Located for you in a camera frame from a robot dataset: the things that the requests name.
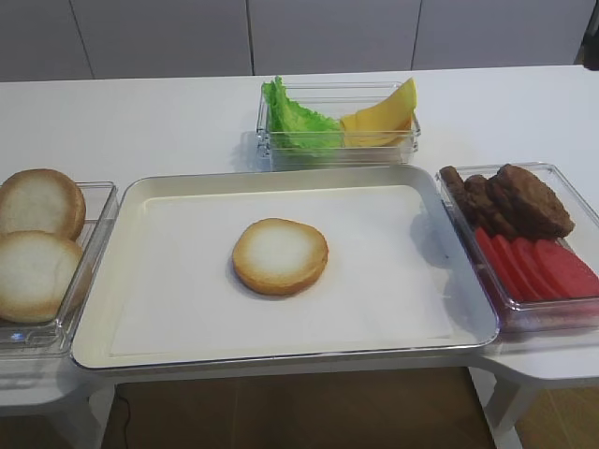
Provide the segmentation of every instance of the white table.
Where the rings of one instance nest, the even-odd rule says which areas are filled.
[[[445,165],[550,162],[599,208],[595,149],[599,75],[582,67],[332,74],[285,80],[405,80],[409,76],[416,78],[423,130],[415,165],[432,173]],[[264,79],[0,84],[0,179],[25,168],[54,167],[76,181],[114,181],[122,193],[129,183],[146,176],[259,169],[254,130]],[[511,449],[521,447],[513,424],[539,388],[599,383],[597,346],[598,332],[548,332],[502,339],[470,355],[133,371],[108,379],[77,369],[68,359],[2,360],[0,413],[49,413],[76,447],[97,447],[97,441],[85,439],[81,429],[93,426],[101,438],[110,390],[103,391],[106,400],[102,410],[95,411],[96,417],[85,398],[103,385],[125,380],[466,366],[484,370],[471,370],[479,397],[486,405],[497,446]],[[494,379],[487,371],[499,379],[490,400]]]

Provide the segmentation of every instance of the table leg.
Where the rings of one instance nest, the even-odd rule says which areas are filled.
[[[497,449],[521,449],[514,425],[533,403],[538,390],[470,368],[476,393]]]
[[[73,449],[100,449],[113,397],[114,387],[106,387],[47,416]]]

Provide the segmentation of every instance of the lettuce leaf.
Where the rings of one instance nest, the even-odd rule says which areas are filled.
[[[281,77],[262,84],[269,105],[269,130],[280,151],[314,150],[314,155],[331,153],[342,146],[343,133],[338,121],[300,105],[287,96]],[[298,135],[294,133],[323,133]]]

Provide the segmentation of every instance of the red tomato slice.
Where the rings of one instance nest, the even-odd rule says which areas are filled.
[[[516,284],[510,277],[507,269],[505,269],[501,258],[493,248],[490,237],[487,235],[482,227],[479,227],[475,231],[475,238],[480,250],[483,252],[487,260],[489,261],[492,268],[495,270],[497,277],[504,285],[507,293],[509,293],[516,301],[522,301],[522,293],[516,287]]]
[[[541,269],[534,260],[533,248],[534,243],[522,237],[512,241],[512,252],[522,273],[543,299],[563,298],[563,295],[560,295],[543,277]]]
[[[554,241],[538,240],[533,255],[549,284],[564,297],[599,296],[599,278],[574,253]]]
[[[543,298],[541,295],[539,295],[538,292],[533,289],[533,286],[530,282],[528,282],[526,276],[516,262],[516,258],[512,253],[512,247],[509,245],[509,241],[507,241],[504,236],[498,234],[491,239],[491,242],[493,243],[493,248],[495,248],[499,258],[503,261],[507,272],[514,281],[514,284],[522,293],[522,299],[525,301],[542,300]]]

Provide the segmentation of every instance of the wooden floor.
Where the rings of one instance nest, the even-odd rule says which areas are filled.
[[[125,384],[129,449],[490,449],[465,369]],[[125,449],[115,399],[103,449]],[[599,389],[544,392],[520,420],[525,449],[599,447]],[[0,447],[67,449],[41,417],[0,418]]]

